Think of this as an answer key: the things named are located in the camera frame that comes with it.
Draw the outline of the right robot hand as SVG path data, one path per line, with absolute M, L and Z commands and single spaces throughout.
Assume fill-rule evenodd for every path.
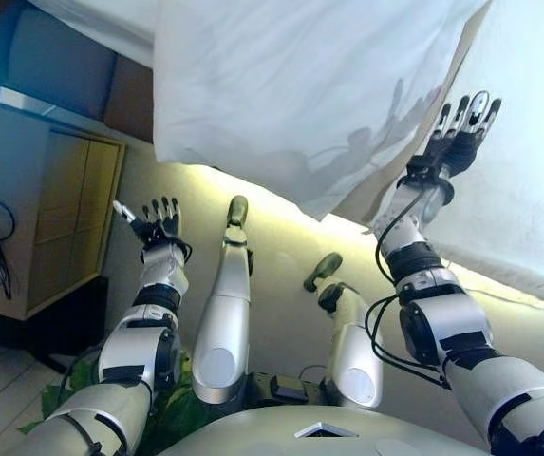
M 501 104 L 500 98 L 491 101 L 486 90 L 473 97 L 462 96 L 455 111 L 450 103 L 445 103 L 424 155 L 431 157 L 435 165 L 446 166 L 451 177 L 464 172 L 474 162 Z

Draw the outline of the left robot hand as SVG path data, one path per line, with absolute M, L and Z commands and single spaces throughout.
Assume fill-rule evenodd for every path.
M 180 236 L 180 207 L 176 198 L 162 196 L 152 199 L 141 207 L 141 217 L 117 199 L 112 201 L 112 207 L 143 245 L 154 245 Z

